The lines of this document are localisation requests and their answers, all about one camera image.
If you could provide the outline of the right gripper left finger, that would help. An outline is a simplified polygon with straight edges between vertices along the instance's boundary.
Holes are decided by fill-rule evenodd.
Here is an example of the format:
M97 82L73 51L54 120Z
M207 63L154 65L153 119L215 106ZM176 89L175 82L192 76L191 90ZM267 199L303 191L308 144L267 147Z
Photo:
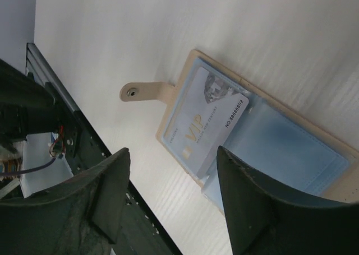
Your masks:
M28 198L2 200L1 254L110 254L113 230L101 233L92 211L101 177L127 152Z

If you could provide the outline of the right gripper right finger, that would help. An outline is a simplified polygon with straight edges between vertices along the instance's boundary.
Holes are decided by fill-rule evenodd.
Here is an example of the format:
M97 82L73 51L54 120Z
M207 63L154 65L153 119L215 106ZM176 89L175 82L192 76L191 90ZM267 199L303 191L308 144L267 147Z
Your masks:
M217 150L234 254L357 254L358 204L313 196Z

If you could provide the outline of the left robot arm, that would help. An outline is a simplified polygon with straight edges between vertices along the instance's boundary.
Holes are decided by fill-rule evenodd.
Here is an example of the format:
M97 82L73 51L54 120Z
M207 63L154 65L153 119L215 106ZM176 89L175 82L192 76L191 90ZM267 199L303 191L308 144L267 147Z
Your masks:
M1 136L12 141L58 129L56 101L33 78L1 60Z

